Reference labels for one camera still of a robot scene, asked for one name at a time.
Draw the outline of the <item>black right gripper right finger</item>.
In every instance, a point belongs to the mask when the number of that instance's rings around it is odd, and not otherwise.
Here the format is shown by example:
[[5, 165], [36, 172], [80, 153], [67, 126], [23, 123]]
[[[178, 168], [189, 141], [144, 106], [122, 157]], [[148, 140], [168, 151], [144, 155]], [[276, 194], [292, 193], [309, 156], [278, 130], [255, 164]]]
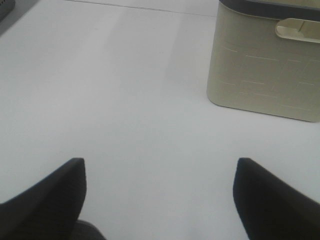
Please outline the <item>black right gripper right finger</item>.
[[232, 193], [250, 240], [320, 238], [320, 204], [252, 159], [238, 160]]

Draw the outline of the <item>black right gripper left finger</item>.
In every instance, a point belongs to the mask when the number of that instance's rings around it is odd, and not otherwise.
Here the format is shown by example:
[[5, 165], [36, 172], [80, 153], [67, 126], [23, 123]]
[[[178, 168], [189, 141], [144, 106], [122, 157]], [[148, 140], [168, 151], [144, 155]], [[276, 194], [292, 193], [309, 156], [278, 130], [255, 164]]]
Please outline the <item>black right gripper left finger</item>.
[[0, 205], [2, 240], [104, 240], [80, 220], [87, 192], [83, 158], [72, 158], [44, 179]]

